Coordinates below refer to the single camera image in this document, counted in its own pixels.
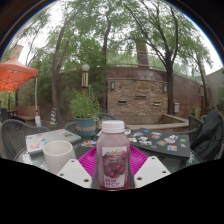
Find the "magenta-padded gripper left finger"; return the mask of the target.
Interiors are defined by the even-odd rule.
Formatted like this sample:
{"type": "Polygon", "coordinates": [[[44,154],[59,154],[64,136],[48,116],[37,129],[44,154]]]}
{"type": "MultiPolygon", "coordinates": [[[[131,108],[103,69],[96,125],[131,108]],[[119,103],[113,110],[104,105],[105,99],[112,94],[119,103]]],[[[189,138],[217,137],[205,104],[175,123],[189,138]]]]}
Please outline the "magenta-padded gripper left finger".
{"type": "Polygon", "coordinates": [[[92,148],[79,159],[70,159],[58,176],[80,187],[91,188],[96,171],[96,149],[92,148]]]}

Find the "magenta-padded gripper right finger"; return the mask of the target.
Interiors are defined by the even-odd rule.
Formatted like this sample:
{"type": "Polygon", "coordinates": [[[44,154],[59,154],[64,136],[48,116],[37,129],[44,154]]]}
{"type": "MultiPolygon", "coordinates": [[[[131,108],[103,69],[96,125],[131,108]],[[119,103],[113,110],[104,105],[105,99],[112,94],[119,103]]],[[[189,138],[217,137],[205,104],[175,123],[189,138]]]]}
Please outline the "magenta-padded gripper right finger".
{"type": "Polygon", "coordinates": [[[136,188],[170,175],[169,170],[156,156],[148,157],[134,146],[130,147],[130,169],[136,188]]]}

